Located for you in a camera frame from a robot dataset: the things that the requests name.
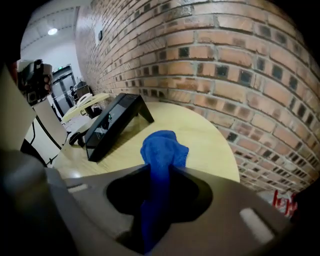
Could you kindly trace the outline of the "person's left hand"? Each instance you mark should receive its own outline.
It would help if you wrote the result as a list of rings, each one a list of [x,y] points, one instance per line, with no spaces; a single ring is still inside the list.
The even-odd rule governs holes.
[[[46,95],[50,95],[52,93],[52,75],[45,75],[43,78],[44,81],[44,89],[46,91]]]

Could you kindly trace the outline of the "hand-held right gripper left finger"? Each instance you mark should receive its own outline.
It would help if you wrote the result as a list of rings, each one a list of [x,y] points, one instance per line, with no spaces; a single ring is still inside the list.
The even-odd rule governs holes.
[[[135,166],[122,177],[113,180],[106,188],[106,196],[114,208],[125,215],[134,216],[140,211],[150,193],[150,166]]]

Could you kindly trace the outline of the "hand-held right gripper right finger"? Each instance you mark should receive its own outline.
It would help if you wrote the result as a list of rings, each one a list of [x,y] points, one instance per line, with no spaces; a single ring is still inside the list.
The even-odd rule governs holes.
[[[205,181],[173,165],[169,168],[170,220],[172,223],[195,221],[211,205],[213,192]]]

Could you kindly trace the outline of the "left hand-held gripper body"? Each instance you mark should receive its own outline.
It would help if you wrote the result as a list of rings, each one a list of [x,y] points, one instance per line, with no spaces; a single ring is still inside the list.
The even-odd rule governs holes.
[[[42,59],[21,60],[18,65],[18,88],[30,106],[37,105],[46,99],[44,77],[52,75],[53,67]]]

